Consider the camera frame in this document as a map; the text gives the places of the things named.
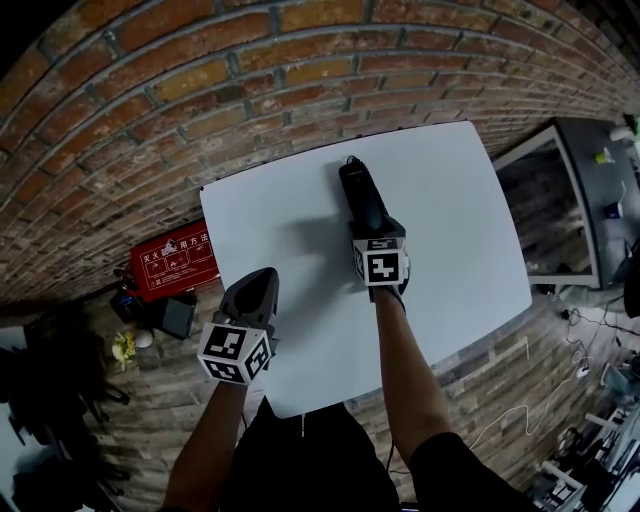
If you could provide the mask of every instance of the red sign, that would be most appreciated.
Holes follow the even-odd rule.
[[[204,219],[135,246],[131,268],[147,302],[220,277]]]

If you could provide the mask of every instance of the black cable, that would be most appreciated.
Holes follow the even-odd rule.
[[[389,472],[389,466],[391,466],[391,458],[393,457],[393,449],[394,449],[393,441],[391,441],[391,450],[389,450],[389,458],[387,459],[387,473]]]
[[[395,445],[393,444],[393,441],[391,441],[391,450],[389,450],[389,458],[387,459],[387,473],[398,473],[399,475],[410,475],[411,471],[398,471],[396,469],[389,470],[389,467],[391,466],[391,459],[393,458],[394,448],[395,448]]]
[[[604,315],[602,317],[602,320],[600,320],[600,321],[591,320],[590,318],[582,316],[580,314],[580,312],[576,308],[574,308],[571,311],[569,311],[569,315],[570,315],[569,322],[571,323],[571,316],[576,316],[576,317],[580,318],[581,320],[586,320],[587,322],[590,322],[592,324],[598,324],[600,326],[610,327],[611,329],[615,329],[616,331],[620,331],[620,332],[627,333],[627,334],[632,334],[633,336],[640,336],[640,333],[638,333],[636,331],[633,331],[631,329],[627,329],[625,327],[620,327],[619,325],[617,325],[617,323],[615,325],[612,325],[609,322],[607,322],[607,320],[606,320],[606,316],[607,316],[607,313],[608,313],[608,310],[609,310],[609,305],[613,304],[617,300],[620,300],[622,297],[624,297],[624,295],[621,295],[620,297],[617,297],[617,298],[607,302],[607,305],[605,306],[605,310],[604,310]],[[577,324],[578,324],[578,322],[571,323],[571,326],[574,326],[574,325],[577,325]]]
[[[580,312],[578,311],[577,308],[573,308],[572,310],[568,311],[568,318],[567,318],[567,329],[565,331],[565,340],[567,341],[567,343],[571,344],[571,345],[575,345],[576,343],[580,344],[580,347],[582,348],[582,350],[584,351],[584,355],[585,357],[589,357],[589,349],[591,348],[591,346],[593,345],[593,342],[596,339],[596,336],[598,336],[598,332],[600,331],[600,327],[605,326],[605,327],[610,327],[612,329],[615,329],[615,332],[617,333],[617,331],[620,332],[627,332],[630,334],[633,334],[635,336],[640,336],[640,334],[638,334],[635,331],[629,330],[629,329],[625,329],[624,327],[619,327],[617,325],[611,325],[609,322],[607,322],[607,313],[609,312],[609,306],[611,304],[613,304],[614,302],[620,300],[622,297],[624,297],[624,295],[620,295],[620,297],[616,297],[615,299],[611,299],[609,302],[607,302],[607,304],[605,305],[604,308],[604,314],[602,315],[602,320],[597,321],[597,320],[591,320],[585,316],[582,316],[580,314]],[[577,317],[578,321],[574,322],[573,318]],[[580,320],[586,320],[587,322],[590,322],[592,324],[598,324],[598,328],[596,329],[596,332],[593,334],[593,337],[591,338],[591,341],[589,342],[589,346],[586,347],[585,344],[582,342],[581,339],[577,339],[575,341],[571,341],[569,339],[569,331],[571,329],[571,327],[578,325],[578,323],[580,322]]]

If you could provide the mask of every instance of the cable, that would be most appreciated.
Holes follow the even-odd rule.
[[[393,444],[393,441],[391,441],[391,450],[389,450],[389,458],[387,459],[387,473],[397,473],[399,475],[410,475],[411,471],[398,471],[397,469],[392,469],[389,470],[389,467],[391,466],[391,459],[393,458],[393,451],[395,449],[395,444]]]
[[[389,458],[387,459],[387,473],[389,472],[389,466],[391,466],[391,458],[393,457],[393,449],[395,445],[391,441],[391,450],[389,450]]]
[[[573,365],[574,370],[575,370],[575,367],[576,367],[578,364],[580,364],[580,362],[581,362],[581,361],[584,361],[584,360],[586,360],[586,361],[587,361],[587,368],[589,368],[589,361],[590,361],[590,360],[593,360],[593,358],[589,356],[589,350],[588,350],[588,349],[589,349],[589,348],[591,348],[591,345],[593,345],[593,342],[595,341],[596,336],[598,335],[598,331],[600,330],[600,327],[601,327],[601,326],[605,325],[605,326],[607,326],[607,327],[611,327],[611,328],[614,328],[614,329],[620,330],[621,332],[628,332],[628,333],[631,333],[631,334],[635,334],[636,336],[640,336],[640,334],[635,333],[635,332],[633,332],[633,331],[631,331],[631,330],[629,330],[629,329],[623,329],[623,328],[621,328],[621,327],[618,327],[617,325],[615,325],[615,326],[610,325],[610,324],[609,324],[609,323],[607,323],[607,321],[606,321],[606,316],[607,316],[607,313],[608,313],[608,311],[609,311],[609,306],[610,306],[611,304],[613,304],[614,302],[616,302],[616,301],[620,300],[622,297],[624,297],[624,295],[621,295],[620,297],[616,297],[615,299],[612,299],[612,300],[610,300],[609,302],[607,302],[607,304],[605,305],[605,308],[604,308],[604,315],[602,315],[602,320],[601,320],[600,322],[598,322],[598,321],[596,321],[596,320],[590,320],[589,318],[586,318],[586,317],[582,316],[582,315],[580,314],[580,312],[579,312],[576,308],[572,309],[571,311],[568,311],[568,316],[566,317],[566,320],[567,320],[567,329],[566,329],[566,331],[565,331],[565,336],[564,336],[565,341],[566,341],[567,343],[569,343],[570,345],[576,345],[576,344],[579,344],[579,345],[580,345],[580,348],[582,349],[582,352],[583,352],[583,354],[584,354],[584,355],[582,355],[582,356],[581,356],[580,351],[576,351],[576,352],[574,352],[574,354],[571,356],[571,364]],[[580,321],[580,320],[578,320],[578,322],[573,322],[573,320],[572,320],[572,319],[573,319],[573,317],[574,317],[574,316],[575,316],[575,317],[578,317],[579,319],[583,319],[583,320],[586,320],[586,321],[588,321],[588,322],[592,322],[592,323],[598,324],[598,329],[596,329],[596,332],[595,332],[595,334],[593,335],[593,338],[591,338],[591,341],[589,342],[589,347],[586,347],[586,346],[585,346],[585,344],[582,342],[582,340],[581,340],[581,339],[579,339],[579,338],[578,338],[578,339],[576,339],[575,341],[571,341],[571,340],[569,339],[569,332],[570,332],[571,327],[573,327],[573,326],[577,325],[577,324],[578,324],[578,322]],[[527,343],[527,360],[529,360],[529,343]],[[554,390],[553,390],[553,392],[551,393],[551,395],[549,395],[549,398],[547,399],[547,403],[546,403],[546,405],[545,405],[545,407],[544,407],[544,412],[542,413],[542,416],[541,416],[541,417],[540,417],[540,419],[538,420],[538,423],[536,424],[536,426],[534,427],[534,429],[533,429],[531,432],[529,432],[529,419],[530,419],[530,418],[529,418],[529,406],[528,406],[527,404],[518,405],[517,407],[512,407],[511,409],[509,409],[509,410],[507,410],[507,411],[503,412],[503,413],[502,413],[502,414],[501,414],[501,415],[500,415],[496,420],[494,420],[493,422],[489,423],[489,425],[487,425],[487,426],[484,428],[484,430],[483,430],[482,432],[480,432],[480,435],[478,436],[478,438],[476,439],[476,441],[471,445],[471,449],[473,450],[473,448],[475,448],[475,446],[478,444],[478,442],[480,441],[480,439],[482,438],[482,436],[484,435],[484,433],[485,433],[487,430],[489,430],[493,425],[495,425],[496,423],[498,423],[498,422],[499,422],[502,418],[504,418],[507,414],[509,414],[510,412],[513,412],[513,411],[517,411],[518,409],[525,409],[525,411],[526,411],[526,422],[527,422],[527,423],[526,423],[526,426],[525,426],[524,433],[525,433],[527,436],[532,436],[532,435],[534,435],[534,434],[537,432],[537,430],[538,430],[538,428],[540,427],[540,425],[542,424],[542,421],[546,418],[547,413],[548,413],[548,411],[549,411],[549,405],[551,404],[551,400],[553,399],[554,395],[555,395],[555,394],[558,392],[558,390],[559,390],[562,386],[564,386],[567,382],[572,381],[572,380],[574,379],[574,375],[575,375],[575,371],[573,372],[573,374],[572,374],[572,376],[571,376],[571,377],[569,377],[569,378],[568,378],[568,379],[566,379],[566,380],[563,380],[560,384],[558,384],[558,386],[556,387],[556,389],[554,389]]]
[[[589,356],[582,356],[579,357],[577,360],[575,359],[575,356],[578,355],[580,356],[580,352],[576,351],[573,356],[571,357],[571,363],[573,365],[573,367],[575,368],[581,361],[583,360],[589,360],[592,359]],[[527,436],[532,436],[533,434],[536,433],[536,431],[538,430],[538,428],[540,427],[540,425],[542,424],[543,420],[546,418],[547,416],[547,412],[549,412],[549,405],[551,404],[551,400],[553,399],[554,395],[558,392],[558,390],[564,386],[567,382],[570,382],[574,379],[575,376],[575,371],[573,372],[572,376],[569,377],[566,380],[563,380],[560,384],[558,384],[558,386],[556,387],[556,389],[553,390],[553,392],[551,393],[551,395],[549,395],[549,398],[547,399],[547,404],[544,407],[544,412],[542,413],[542,416],[540,417],[540,419],[538,420],[537,425],[534,427],[534,429],[529,432],[529,406],[527,404],[523,404],[523,405],[518,405],[517,407],[512,407],[511,409],[509,409],[508,411],[503,412],[496,420],[492,421],[491,423],[489,423],[489,425],[487,425],[484,430],[482,432],[480,432],[480,435],[478,436],[478,438],[476,439],[475,443],[473,443],[471,445],[471,450],[473,450],[475,448],[475,446],[478,444],[478,441],[480,441],[480,438],[482,438],[482,436],[484,435],[484,433],[489,430],[491,427],[493,427],[496,423],[498,423],[502,418],[504,418],[507,414],[509,414],[510,412],[513,411],[517,411],[518,409],[525,409],[526,411],[526,420],[527,420],[527,425],[524,429],[524,433]]]

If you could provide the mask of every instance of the white table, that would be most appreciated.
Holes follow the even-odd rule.
[[[259,379],[289,417],[381,386],[374,306],[352,263],[351,214],[338,177],[349,155],[369,168],[407,229],[407,314],[435,363],[531,304],[513,221],[468,122],[351,140],[255,167],[204,187],[201,202],[229,286],[273,266],[276,337]]]

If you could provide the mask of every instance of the forearm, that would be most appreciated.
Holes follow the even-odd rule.
[[[189,512],[218,509],[246,394],[246,386],[218,384],[173,466],[165,506],[182,507]]]
[[[451,431],[447,403],[398,300],[381,289],[374,290],[374,298],[389,426],[400,455],[409,464],[425,440]]]

